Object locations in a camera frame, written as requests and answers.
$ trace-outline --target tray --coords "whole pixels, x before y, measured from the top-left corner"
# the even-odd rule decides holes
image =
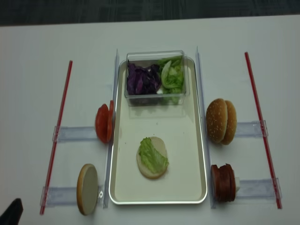
[[[187,59],[190,95],[182,105],[130,107],[126,62],[119,67],[109,194],[115,204],[201,203],[207,195],[195,64]],[[170,165],[157,180],[141,175],[136,152],[145,137],[164,140]]]

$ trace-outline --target black object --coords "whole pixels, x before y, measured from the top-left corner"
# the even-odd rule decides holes
[[[299,13],[299,0],[0,0],[0,26]]]
[[[23,213],[22,201],[16,198],[0,216],[0,225],[17,225]]]

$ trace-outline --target food item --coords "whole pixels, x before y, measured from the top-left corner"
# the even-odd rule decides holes
[[[159,60],[158,64],[162,69],[161,81],[164,94],[180,94],[183,91],[184,76],[181,70],[182,56]],[[179,97],[168,97],[165,101],[172,100],[177,104]]]
[[[96,206],[98,198],[98,176],[92,164],[85,164],[77,181],[77,206],[83,215],[91,214]]]
[[[165,143],[158,137],[146,137],[136,154],[138,168],[143,176],[157,179],[162,176],[169,165]]]
[[[215,143],[223,140],[227,127],[227,105],[218,98],[210,103],[206,111],[207,134]]]
[[[237,127],[237,119],[236,119],[236,111],[232,102],[228,100],[225,100],[225,102],[227,105],[228,119],[227,119],[226,133],[221,143],[227,145],[230,144],[230,142],[232,142],[234,138],[236,127]]]
[[[206,111],[208,137],[215,143],[230,144],[236,127],[236,111],[232,102],[222,98],[212,101]]]
[[[220,202],[232,202],[235,199],[236,188],[233,169],[229,164],[221,166],[211,166],[211,175],[214,187],[214,197]]]
[[[128,73],[127,92],[129,95],[156,94],[160,88],[158,65],[142,68],[128,62]]]
[[[184,74],[182,56],[165,58],[150,67],[142,68],[128,61],[127,92],[129,95],[180,94],[183,92]],[[133,105],[177,104],[179,97],[130,99]]]
[[[109,111],[106,104],[103,104],[97,112],[95,119],[95,129],[97,137],[103,142],[108,143],[113,133],[113,101],[110,101]]]

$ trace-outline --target tomato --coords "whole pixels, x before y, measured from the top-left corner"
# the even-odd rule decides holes
[[[109,113],[108,113],[108,120],[107,120],[107,142],[110,141],[113,133],[113,101],[109,103]]]
[[[108,121],[108,108],[103,104],[97,112],[95,120],[95,128],[97,137],[103,142],[107,143],[107,121]]]
[[[109,111],[106,104],[103,104],[97,112],[95,128],[97,137],[103,142],[108,143],[113,134],[113,101],[110,101]]]

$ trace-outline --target bun with lettuce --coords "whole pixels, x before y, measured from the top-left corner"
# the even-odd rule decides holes
[[[141,174],[148,179],[157,179],[167,170],[169,162],[165,143],[158,137],[146,137],[136,154]]]

